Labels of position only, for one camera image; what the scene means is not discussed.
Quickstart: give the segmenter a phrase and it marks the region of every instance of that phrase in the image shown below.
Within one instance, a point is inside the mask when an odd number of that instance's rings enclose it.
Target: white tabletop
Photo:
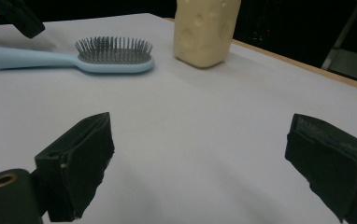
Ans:
[[[0,25],[0,46],[76,52],[97,35],[153,44],[155,67],[141,75],[0,71],[0,172],[33,171],[74,124],[110,113],[116,153],[76,223],[339,223],[284,159],[286,134],[299,113],[357,137],[357,88],[234,44],[224,63],[190,67],[173,55],[174,23],[150,14],[45,26],[30,40]]]

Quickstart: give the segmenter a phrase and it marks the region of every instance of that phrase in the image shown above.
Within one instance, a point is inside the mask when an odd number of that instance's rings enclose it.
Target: table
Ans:
[[[76,223],[339,223],[284,159],[286,134],[299,113],[357,137],[357,86],[237,44],[225,62],[193,68],[173,56],[174,23],[150,14],[45,26],[29,40],[0,25],[0,46],[76,52],[96,35],[153,44],[155,67],[140,75],[0,71],[0,172],[33,171],[74,124],[110,113],[116,153]]]

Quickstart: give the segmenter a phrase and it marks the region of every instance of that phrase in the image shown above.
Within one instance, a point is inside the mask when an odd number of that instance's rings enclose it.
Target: beige container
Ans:
[[[228,55],[240,0],[177,0],[174,52],[185,63],[209,67]]]

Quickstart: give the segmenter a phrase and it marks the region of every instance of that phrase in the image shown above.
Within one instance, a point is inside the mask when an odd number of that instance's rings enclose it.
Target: hairbrush handle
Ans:
[[[0,47],[0,69],[39,67],[39,66],[73,66],[77,55],[30,49],[11,49]]]

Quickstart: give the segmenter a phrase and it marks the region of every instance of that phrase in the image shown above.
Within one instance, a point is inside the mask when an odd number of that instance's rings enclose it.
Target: hairbrush bristle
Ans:
[[[79,58],[87,63],[145,63],[150,60],[152,44],[129,37],[97,36],[77,41]]]

